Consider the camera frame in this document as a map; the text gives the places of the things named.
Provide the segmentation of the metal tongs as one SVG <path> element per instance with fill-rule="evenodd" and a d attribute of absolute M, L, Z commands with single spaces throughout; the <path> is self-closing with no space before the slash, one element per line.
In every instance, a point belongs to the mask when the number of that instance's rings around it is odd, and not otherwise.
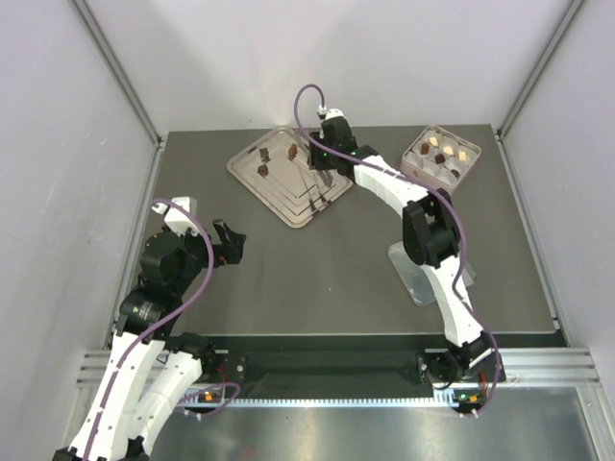
<path fill-rule="evenodd" d="M 324 184 L 321 184 L 321 176 L 319 174 L 308 172 L 301 167 L 297 167 L 299 177 L 303 184 L 301 197 L 307 199 L 308 209 L 317 214 L 326 206 L 332 203 L 332 199 L 325 195 Z"/>

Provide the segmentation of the silver tin lid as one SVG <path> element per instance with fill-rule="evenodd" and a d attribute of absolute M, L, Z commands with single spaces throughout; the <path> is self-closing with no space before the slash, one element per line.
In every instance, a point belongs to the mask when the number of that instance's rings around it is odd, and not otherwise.
<path fill-rule="evenodd" d="M 390 246 L 387 254 L 407 292 L 417 305 L 440 303 L 443 300 L 449 303 L 459 301 L 453 289 L 461 264 L 459 256 L 448 257 L 439 268 L 435 269 L 429 265 L 418 265 L 413 262 L 402 242 Z"/>

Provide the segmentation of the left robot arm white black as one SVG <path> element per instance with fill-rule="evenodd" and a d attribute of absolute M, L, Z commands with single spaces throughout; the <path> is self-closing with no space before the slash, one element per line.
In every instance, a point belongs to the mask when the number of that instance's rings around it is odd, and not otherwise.
<path fill-rule="evenodd" d="M 242 260 L 246 237 L 213 221 L 212 242 L 190 197 L 157 199 L 163 219 L 139 259 L 137 283 L 119 307 L 106 370 L 77 435 L 56 460 L 148 460 L 177 410 L 196 419 L 223 411 L 241 387 L 228 380 L 214 343 L 196 333 L 171 333 L 204 293 L 214 269 Z"/>

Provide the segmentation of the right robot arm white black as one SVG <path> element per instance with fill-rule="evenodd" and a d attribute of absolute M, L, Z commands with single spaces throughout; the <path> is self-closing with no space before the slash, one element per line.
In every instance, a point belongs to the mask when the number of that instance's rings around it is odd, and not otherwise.
<path fill-rule="evenodd" d="M 498 343 L 474 313 L 463 283 L 466 237 L 448 193 L 413 182 L 372 147 L 358 145 L 341 110 L 320 109 L 318 117 L 320 129 L 307 135 L 310 167 L 336 171 L 399 215 L 406 256 L 427 277 L 440 309 L 451 373 L 471 379 L 492 357 L 498 382 L 503 368 Z"/>

